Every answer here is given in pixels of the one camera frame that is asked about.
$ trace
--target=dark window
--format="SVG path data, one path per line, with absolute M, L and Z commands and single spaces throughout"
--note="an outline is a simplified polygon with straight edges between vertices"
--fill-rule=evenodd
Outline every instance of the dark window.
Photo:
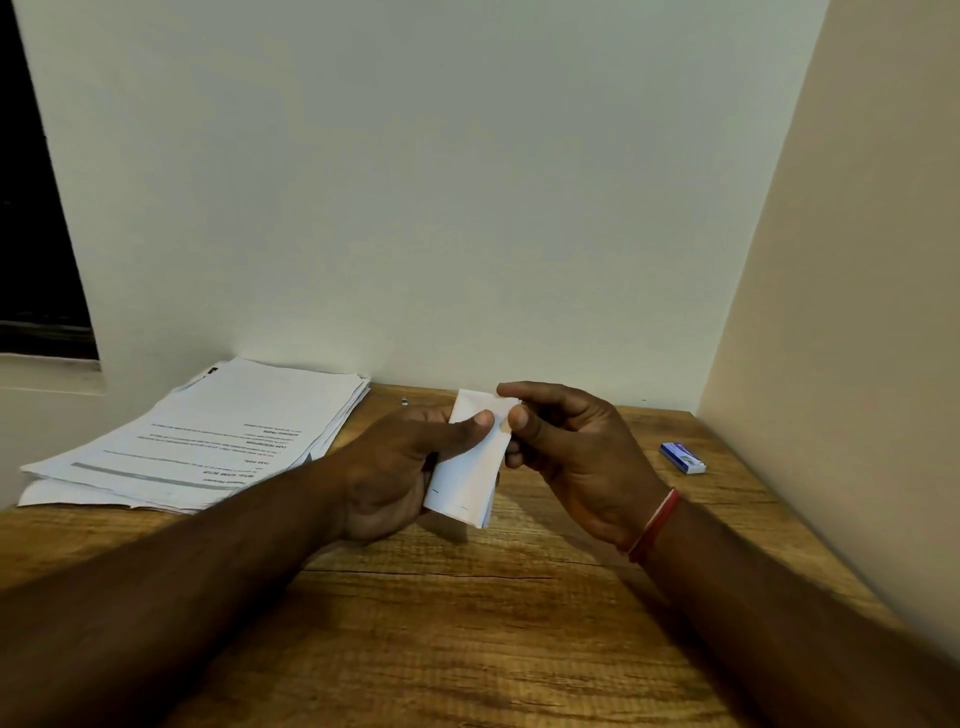
M 96 359 L 12 0 L 0 0 L 0 352 Z

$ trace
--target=forearm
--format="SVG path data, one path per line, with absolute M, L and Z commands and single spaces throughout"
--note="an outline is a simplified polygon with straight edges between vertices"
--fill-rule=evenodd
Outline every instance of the forearm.
M 342 528 L 334 460 L 0 595 L 0 725 L 124 723 Z
M 644 568 L 778 726 L 960 724 L 949 664 L 682 502 Z

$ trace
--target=fingernail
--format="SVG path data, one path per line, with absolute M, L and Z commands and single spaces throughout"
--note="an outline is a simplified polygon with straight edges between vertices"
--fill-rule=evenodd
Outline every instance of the fingernail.
M 523 405 L 516 408 L 516 414 L 514 415 L 514 427 L 516 429 L 523 429 L 527 426 L 527 420 L 530 419 L 530 415 L 527 413 L 527 408 Z
M 473 421 L 481 427 L 491 427 L 493 426 L 493 413 L 489 409 L 485 409 L 483 412 L 475 414 Z

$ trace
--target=wood grain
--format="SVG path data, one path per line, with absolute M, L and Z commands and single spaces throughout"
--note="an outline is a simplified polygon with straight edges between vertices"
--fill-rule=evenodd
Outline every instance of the wood grain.
M 336 447 L 376 418 L 451 393 L 375 385 Z M 746 538 L 897 626 L 730 450 L 686 412 L 622 408 L 657 471 Z M 687 444 L 686 476 L 660 453 Z M 136 538 L 174 516 L 35 506 L 0 514 L 0 586 Z M 503 470 L 490 527 L 436 515 L 318 555 L 170 714 L 171 726 L 762 725 L 641 570 L 595 543 L 538 476 Z

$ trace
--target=blue box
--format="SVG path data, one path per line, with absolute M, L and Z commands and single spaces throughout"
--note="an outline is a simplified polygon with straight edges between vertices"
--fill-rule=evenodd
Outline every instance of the blue box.
M 687 475 L 696 473 L 705 473 L 707 466 L 702 460 L 699 460 L 690 450 L 680 443 L 663 443 L 660 446 L 660 452 L 671 463 L 677 466 L 677 470 Z

